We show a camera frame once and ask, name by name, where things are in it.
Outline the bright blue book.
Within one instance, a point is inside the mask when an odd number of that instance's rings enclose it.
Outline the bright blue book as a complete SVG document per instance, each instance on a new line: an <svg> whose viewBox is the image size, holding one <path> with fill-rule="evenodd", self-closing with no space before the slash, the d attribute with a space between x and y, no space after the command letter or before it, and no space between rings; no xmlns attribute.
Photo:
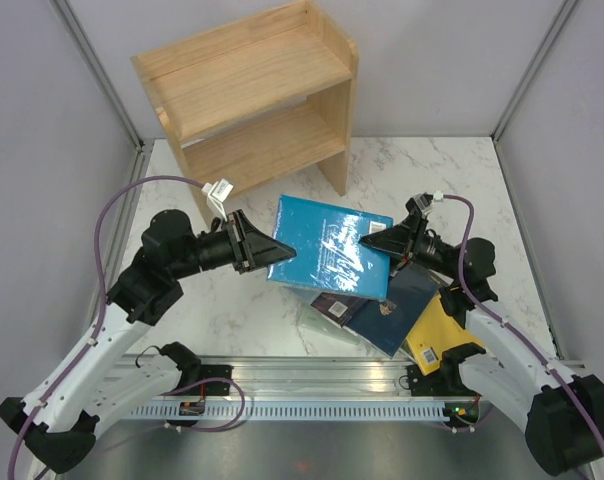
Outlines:
<svg viewBox="0 0 604 480"><path fill-rule="evenodd" d="M282 195L273 236L296 256L272 265L267 279L287 287L382 300L389 257L360 239L393 225L387 216Z"/></svg>

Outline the navy blue crest book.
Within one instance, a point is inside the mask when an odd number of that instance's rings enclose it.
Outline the navy blue crest book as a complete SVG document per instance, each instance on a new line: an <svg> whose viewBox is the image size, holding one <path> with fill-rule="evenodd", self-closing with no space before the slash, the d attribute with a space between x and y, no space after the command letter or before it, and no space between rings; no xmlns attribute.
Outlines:
<svg viewBox="0 0 604 480"><path fill-rule="evenodd" d="M423 267L406 266L390 279L386 299L367 301L346 323L346 330L392 358L444 284Z"/></svg>

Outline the dark purple galaxy book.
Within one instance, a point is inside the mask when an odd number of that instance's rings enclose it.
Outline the dark purple galaxy book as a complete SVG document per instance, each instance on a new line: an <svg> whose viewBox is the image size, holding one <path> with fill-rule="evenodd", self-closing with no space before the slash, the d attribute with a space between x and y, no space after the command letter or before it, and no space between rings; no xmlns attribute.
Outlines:
<svg viewBox="0 0 604 480"><path fill-rule="evenodd" d="M322 292L310 303L310 306L324 317L343 327L366 304L362 297Z"/></svg>

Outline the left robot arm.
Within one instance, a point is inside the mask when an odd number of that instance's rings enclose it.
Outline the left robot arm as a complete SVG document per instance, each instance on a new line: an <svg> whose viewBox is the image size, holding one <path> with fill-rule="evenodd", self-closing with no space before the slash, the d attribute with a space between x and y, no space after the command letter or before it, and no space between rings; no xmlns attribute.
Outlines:
<svg viewBox="0 0 604 480"><path fill-rule="evenodd" d="M79 465L100 436L136 406L161 394L188 395L198 389L201 361L177 341L111 387L99 387L116 361L182 297L181 279L227 265L243 274L296 255L240 210L199 234L186 213L164 210L152 218L141 240L92 327L62 363L25 397L8 397L0 404L0 418L18 443L57 474Z"/></svg>

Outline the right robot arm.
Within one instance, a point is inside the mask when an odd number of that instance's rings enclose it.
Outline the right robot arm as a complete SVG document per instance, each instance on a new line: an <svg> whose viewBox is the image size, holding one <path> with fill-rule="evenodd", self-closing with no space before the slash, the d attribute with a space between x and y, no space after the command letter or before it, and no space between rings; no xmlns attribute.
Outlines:
<svg viewBox="0 0 604 480"><path fill-rule="evenodd" d="M453 394L479 394L523 433L536 463L558 476L604 461L604 383L579 375L519 330L489 285L495 246L463 234L453 246L428 226L432 205L445 194L418 194L401 222L361 238L397 267L417 264L450 279L441 288L447 315L474 341L442 355L440 385Z"/></svg>

